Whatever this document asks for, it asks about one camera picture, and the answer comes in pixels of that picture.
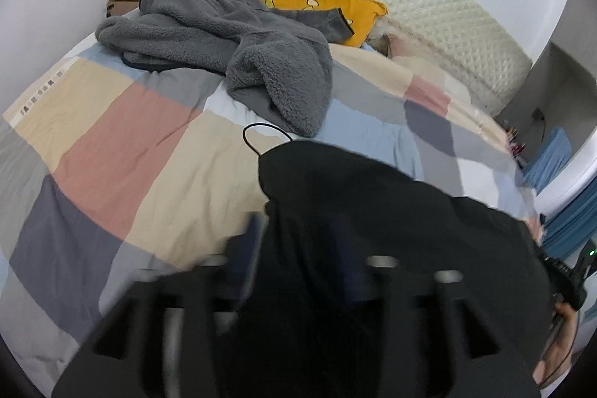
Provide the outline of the person's right hand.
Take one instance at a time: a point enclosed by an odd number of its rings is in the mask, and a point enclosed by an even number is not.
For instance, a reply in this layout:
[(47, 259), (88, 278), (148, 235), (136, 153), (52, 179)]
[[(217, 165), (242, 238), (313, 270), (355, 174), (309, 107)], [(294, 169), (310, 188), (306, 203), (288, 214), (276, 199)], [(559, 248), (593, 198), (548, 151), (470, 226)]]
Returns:
[(562, 325), (543, 358), (533, 372), (533, 379), (540, 389), (559, 379), (572, 365), (572, 351), (578, 331), (578, 313), (568, 303), (557, 303), (557, 317)]

